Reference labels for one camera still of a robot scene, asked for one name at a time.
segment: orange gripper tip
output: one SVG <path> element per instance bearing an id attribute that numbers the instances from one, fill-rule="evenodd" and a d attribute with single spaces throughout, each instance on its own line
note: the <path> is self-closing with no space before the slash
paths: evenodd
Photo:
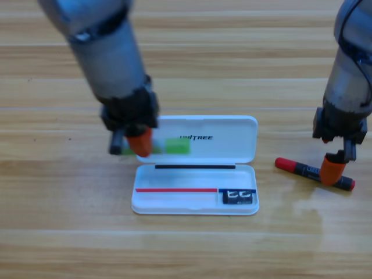
<path id="1" fill-rule="evenodd" d="M 326 157 L 320 168 L 320 180 L 326 186 L 332 186 L 341 179 L 346 164 L 332 163 Z"/>
<path id="2" fill-rule="evenodd" d="M 148 157 L 152 150 L 152 130 L 148 128 L 146 132 L 138 137 L 127 137 L 130 149 L 140 157 Z"/>

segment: unitree logo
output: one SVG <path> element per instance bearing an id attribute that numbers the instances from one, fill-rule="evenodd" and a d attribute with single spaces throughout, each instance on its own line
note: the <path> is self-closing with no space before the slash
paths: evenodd
<path id="1" fill-rule="evenodd" d="M 212 135 L 181 135 L 180 138 L 189 138 L 191 140 L 212 140 Z"/>

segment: black strip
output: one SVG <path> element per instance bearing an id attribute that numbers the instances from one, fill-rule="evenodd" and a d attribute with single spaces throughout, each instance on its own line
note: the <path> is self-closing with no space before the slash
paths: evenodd
<path id="1" fill-rule="evenodd" d="M 156 169 L 236 169 L 234 165 L 208 164 L 156 164 Z"/>

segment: black cable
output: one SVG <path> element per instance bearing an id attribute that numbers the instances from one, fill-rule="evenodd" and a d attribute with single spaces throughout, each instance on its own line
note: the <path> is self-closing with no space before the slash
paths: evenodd
<path id="1" fill-rule="evenodd" d="M 350 11 L 348 12 L 348 14 L 346 15 L 345 20 L 344 20 L 344 22 L 342 23 L 342 26 L 341 26 L 341 30 L 340 30 L 340 34 L 339 34 L 339 39 L 338 39 L 338 44 L 341 47 L 342 51 L 345 54 L 347 54 L 350 58 L 352 58 L 354 64 L 357 66 L 357 68 L 360 70 L 360 72 L 362 73 L 362 75 L 367 80 L 367 83 L 368 83 L 368 86 L 369 86 L 369 90 L 370 90 L 370 94 L 369 94 L 370 96 L 369 96 L 369 99 L 366 100 L 365 103 L 361 103 L 360 104 L 360 106 L 363 107 L 363 106 L 369 106 L 372 103 L 372 80 L 369 77 L 369 75 L 362 68 L 363 62 L 366 62 L 366 61 L 363 61 L 363 59 L 361 59 L 361 58 L 358 59 L 358 55 L 360 56 L 360 54 L 361 54 L 360 51 L 359 51 L 359 49 L 357 47 L 351 45 L 350 43 L 346 42 L 346 40 L 344 39 L 344 29 L 345 29 L 346 23 L 349 20 L 349 18 L 351 17 L 351 15 L 354 12 L 354 10 L 362 2 L 363 2 L 363 0 L 358 0 L 355 3 L 355 5 L 350 9 Z"/>

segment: table surface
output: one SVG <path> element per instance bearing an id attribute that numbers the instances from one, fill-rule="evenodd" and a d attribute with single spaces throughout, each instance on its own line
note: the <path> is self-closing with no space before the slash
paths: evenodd
<path id="1" fill-rule="evenodd" d="M 312 139 L 342 0 L 137 0 L 132 20 L 162 114 L 259 122 L 259 212 L 140 216 L 135 159 L 109 133 L 63 38 L 29 0 L 0 1 L 1 278 L 371 278 L 372 138 L 352 193 L 277 170 L 320 166 Z"/>

